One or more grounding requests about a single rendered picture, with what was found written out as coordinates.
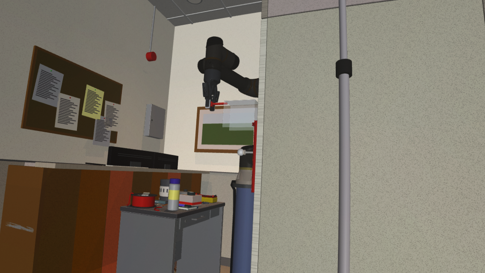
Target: yellow box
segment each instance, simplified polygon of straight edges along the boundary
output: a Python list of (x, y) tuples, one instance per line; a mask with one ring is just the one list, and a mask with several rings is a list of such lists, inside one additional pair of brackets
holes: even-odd
[(217, 197), (202, 197), (202, 202), (215, 203), (217, 202)]

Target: black cable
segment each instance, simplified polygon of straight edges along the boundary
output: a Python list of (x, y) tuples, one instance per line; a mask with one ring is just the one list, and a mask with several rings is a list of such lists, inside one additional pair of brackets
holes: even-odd
[(230, 268), (230, 273), (232, 273), (232, 260), (234, 259), (233, 253), (234, 253), (234, 222), (236, 219), (236, 187), (234, 187), (234, 184), (236, 183), (236, 180), (231, 181), (231, 188), (232, 188), (232, 241), (231, 241), (231, 268)]

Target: gray desk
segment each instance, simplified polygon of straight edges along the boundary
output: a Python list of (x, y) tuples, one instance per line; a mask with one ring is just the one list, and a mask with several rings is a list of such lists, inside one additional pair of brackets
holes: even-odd
[(225, 203), (194, 210), (121, 207), (116, 273), (217, 273)]

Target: gray pole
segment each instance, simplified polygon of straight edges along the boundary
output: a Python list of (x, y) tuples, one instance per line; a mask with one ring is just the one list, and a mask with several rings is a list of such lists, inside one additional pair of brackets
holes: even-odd
[(155, 11), (157, 9), (155, 8), (155, 6), (153, 6), (153, 21), (152, 21), (152, 35), (150, 36), (150, 50), (149, 52), (151, 52), (151, 42), (153, 40), (153, 27), (155, 26)]
[[(347, 3), (339, 0), (340, 59), (347, 59)], [(350, 273), (350, 87), (339, 75), (339, 267)]]

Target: desk top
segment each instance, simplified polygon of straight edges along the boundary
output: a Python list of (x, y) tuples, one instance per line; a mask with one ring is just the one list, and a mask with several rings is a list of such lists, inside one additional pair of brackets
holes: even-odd
[(71, 163), (51, 163), (36, 162), (35, 167), (51, 169), (71, 169), (71, 170), (102, 170), (102, 171), (125, 171), (125, 172), (148, 172), (148, 173), (188, 173), (188, 174), (208, 174), (205, 171), (189, 170), (168, 170), (168, 169), (150, 169), (142, 167), (124, 167), (124, 166), (101, 166), (89, 164), (71, 164)]
[(192, 214), (196, 214), (199, 212), (203, 212), (206, 210), (210, 209), (215, 209), (215, 208), (220, 208), (225, 206), (226, 204), (223, 202), (216, 202), (216, 203), (211, 203), (211, 204), (202, 204), (199, 208), (197, 209), (192, 209), (192, 210), (183, 210), (179, 209), (177, 211), (168, 211), (167, 206), (164, 206), (162, 208), (158, 208), (160, 211), (154, 210), (154, 208), (150, 209), (142, 209), (142, 208), (135, 208), (132, 206), (123, 206), (120, 208), (122, 212), (132, 212), (132, 213), (139, 213), (139, 214), (145, 214), (145, 215), (151, 215), (151, 216), (159, 216), (159, 217), (165, 217), (165, 218), (172, 218), (172, 219), (178, 219), (182, 218), (185, 216), (189, 216)]

